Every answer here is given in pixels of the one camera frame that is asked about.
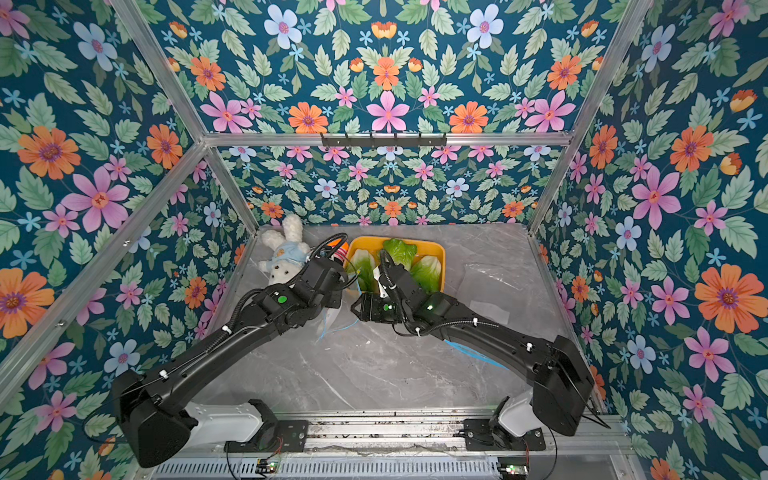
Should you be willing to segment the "clear zipper bag blue seal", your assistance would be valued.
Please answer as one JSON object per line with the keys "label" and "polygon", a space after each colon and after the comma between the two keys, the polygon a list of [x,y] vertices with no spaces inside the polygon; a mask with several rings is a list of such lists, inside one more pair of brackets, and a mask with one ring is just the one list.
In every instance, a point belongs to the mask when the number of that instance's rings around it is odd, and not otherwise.
{"label": "clear zipper bag blue seal", "polygon": [[315,344],[320,343],[331,334],[342,332],[359,322],[355,314],[351,312],[352,304],[360,297],[362,291],[358,284],[344,290],[341,296],[341,305],[338,308],[324,309],[320,316],[320,326],[317,329]]}

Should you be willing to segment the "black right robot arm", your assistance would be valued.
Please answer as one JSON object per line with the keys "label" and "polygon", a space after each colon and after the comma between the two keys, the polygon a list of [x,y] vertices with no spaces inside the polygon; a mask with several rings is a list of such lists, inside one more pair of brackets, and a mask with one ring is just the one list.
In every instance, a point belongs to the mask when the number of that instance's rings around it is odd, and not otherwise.
{"label": "black right robot arm", "polygon": [[545,426],[576,434],[594,388],[578,347],[558,335],[553,341],[512,330],[441,292],[409,299],[364,293],[351,306],[361,321],[402,325],[408,336],[433,336],[467,347],[516,372],[531,386],[527,400],[507,400],[497,424],[514,436]]}

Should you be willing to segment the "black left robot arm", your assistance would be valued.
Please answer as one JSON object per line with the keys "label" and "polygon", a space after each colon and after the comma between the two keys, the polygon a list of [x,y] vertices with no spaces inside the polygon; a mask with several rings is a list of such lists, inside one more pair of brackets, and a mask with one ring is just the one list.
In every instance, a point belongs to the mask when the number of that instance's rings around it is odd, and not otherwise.
{"label": "black left robot arm", "polygon": [[250,291],[226,324],[177,358],[117,376],[114,415],[139,466],[156,467],[193,445],[272,437],[272,412],[260,401],[202,405],[193,399],[256,348],[339,307],[347,282],[340,261],[312,259],[288,282]]}

